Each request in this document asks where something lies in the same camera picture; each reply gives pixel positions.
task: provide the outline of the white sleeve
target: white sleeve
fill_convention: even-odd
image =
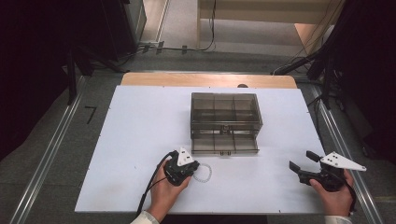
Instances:
[[[350,217],[339,217],[339,216],[325,216],[324,222],[326,224],[352,224]]]
[[[160,224],[154,216],[143,211],[131,224]]]

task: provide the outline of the white table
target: white table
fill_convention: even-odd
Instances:
[[[192,92],[256,93],[263,126],[260,152],[249,156],[196,156],[209,164],[207,183],[192,179],[171,214],[317,214],[318,195],[289,169],[294,161],[319,171],[307,150],[323,155],[298,89],[118,86],[92,156],[76,212],[136,211],[155,166],[168,152],[191,149]],[[196,174],[207,174],[200,167]],[[150,202],[148,195],[143,208]]]

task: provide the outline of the white cable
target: white cable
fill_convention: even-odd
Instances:
[[[196,179],[198,182],[206,183],[207,181],[210,180],[210,177],[212,177],[212,168],[210,167],[210,165],[208,165],[206,163],[201,163],[199,167],[203,167],[203,166],[207,167],[207,169],[209,169],[208,177],[206,179],[201,179],[201,178],[197,177],[195,174],[192,177],[194,177],[194,179]]]

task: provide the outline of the transparent plastic box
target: transparent plastic box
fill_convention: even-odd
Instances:
[[[256,94],[191,94],[193,154],[257,153],[262,115]]]

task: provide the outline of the hand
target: hand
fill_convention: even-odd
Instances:
[[[163,171],[165,163],[166,161],[161,164],[161,167],[152,182],[156,183],[157,181],[161,180],[151,188],[151,206],[148,210],[146,210],[148,213],[154,216],[158,222],[161,222],[163,220],[168,211],[176,202],[177,196],[183,189],[185,189],[189,185],[189,182],[191,180],[191,176],[189,176],[183,181],[180,186],[173,186],[166,179],[165,172]]]
[[[344,176],[348,185],[353,187],[353,178],[347,170],[344,170]],[[320,195],[326,216],[349,216],[349,209],[353,200],[347,186],[344,185],[339,191],[329,192],[315,179],[310,179],[309,183]]]

